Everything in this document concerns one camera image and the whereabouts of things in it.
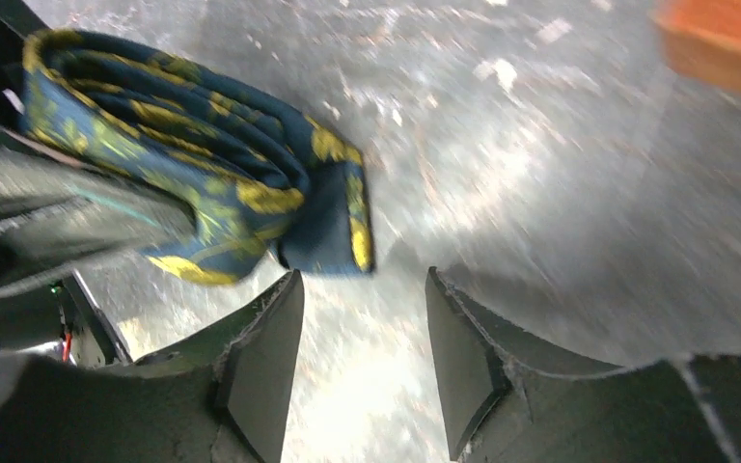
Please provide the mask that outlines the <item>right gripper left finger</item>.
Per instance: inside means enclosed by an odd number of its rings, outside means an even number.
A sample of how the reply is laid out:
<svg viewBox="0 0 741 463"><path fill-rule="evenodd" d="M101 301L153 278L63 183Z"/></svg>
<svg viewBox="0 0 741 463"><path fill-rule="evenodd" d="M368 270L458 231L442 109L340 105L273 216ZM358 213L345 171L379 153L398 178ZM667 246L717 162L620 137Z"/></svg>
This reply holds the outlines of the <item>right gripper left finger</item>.
<svg viewBox="0 0 741 463"><path fill-rule="evenodd" d="M210 367L211 409L222 423L211 461L278 462L303 315L302 276L289 271L249 304L135 364L159 372Z"/></svg>

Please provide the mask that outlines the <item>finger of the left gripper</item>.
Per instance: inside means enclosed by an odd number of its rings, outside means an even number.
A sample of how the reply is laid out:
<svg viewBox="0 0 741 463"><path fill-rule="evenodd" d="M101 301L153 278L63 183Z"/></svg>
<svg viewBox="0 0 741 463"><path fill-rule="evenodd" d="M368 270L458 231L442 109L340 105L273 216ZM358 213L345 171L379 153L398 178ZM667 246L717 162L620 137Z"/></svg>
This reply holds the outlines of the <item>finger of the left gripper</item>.
<svg viewBox="0 0 741 463"><path fill-rule="evenodd" d="M0 126L0 297L84 260L193 236L191 207Z"/></svg>

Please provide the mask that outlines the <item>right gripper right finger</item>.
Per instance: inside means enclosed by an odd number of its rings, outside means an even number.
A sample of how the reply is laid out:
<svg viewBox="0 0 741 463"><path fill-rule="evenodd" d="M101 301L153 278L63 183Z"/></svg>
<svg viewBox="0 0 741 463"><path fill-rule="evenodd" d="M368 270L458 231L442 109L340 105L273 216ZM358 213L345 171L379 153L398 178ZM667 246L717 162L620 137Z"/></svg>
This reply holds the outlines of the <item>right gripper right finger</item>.
<svg viewBox="0 0 741 463"><path fill-rule="evenodd" d="M498 402L514 391L514 368L581 378L617 365L562 348L511 323L427 270L425 306L450 460L460 462Z"/></svg>

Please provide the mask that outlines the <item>navy yellow floral tie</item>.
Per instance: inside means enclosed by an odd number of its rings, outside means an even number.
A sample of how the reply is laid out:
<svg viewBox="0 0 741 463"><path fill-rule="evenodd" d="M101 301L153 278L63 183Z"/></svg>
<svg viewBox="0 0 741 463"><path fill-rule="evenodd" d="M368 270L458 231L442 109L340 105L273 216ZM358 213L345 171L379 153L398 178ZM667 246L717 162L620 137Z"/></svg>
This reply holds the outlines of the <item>navy yellow floral tie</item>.
<svg viewBox="0 0 741 463"><path fill-rule="evenodd" d="M197 230L146 250L228 285L272 254L327 275L375 267L363 156L288 103L138 42L45 29L22 50L25 135L187 202Z"/></svg>

